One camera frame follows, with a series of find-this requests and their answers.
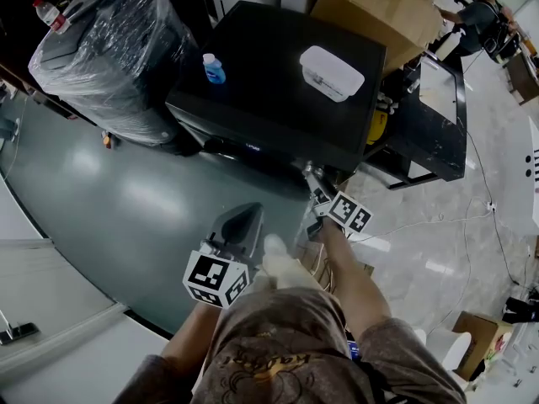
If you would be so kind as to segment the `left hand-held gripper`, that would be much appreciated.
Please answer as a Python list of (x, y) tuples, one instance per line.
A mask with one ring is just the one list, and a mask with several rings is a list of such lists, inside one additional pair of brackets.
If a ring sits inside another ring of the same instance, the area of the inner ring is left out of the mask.
[(260, 203), (239, 205), (216, 218), (184, 271), (183, 285), (192, 299), (220, 309), (233, 304), (250, 284), (263, 223)]

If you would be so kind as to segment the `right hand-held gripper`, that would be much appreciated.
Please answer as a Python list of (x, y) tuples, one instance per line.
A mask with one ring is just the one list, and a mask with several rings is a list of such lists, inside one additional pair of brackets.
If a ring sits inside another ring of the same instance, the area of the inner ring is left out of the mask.
[(332, 200), (315, 201), (313, 213), (316, 218), (330, 218), (347, 234), (360, 235), (365, 230), (373, 218), (373, 214), (365, 206), (346, 193), (338, 192), (326, 176), (322, 176), (319, 182), (315, 173), (305, 171), (304, 177), (314, 197), (319, 197), (323, 192), (326, 195), (335, 195)]

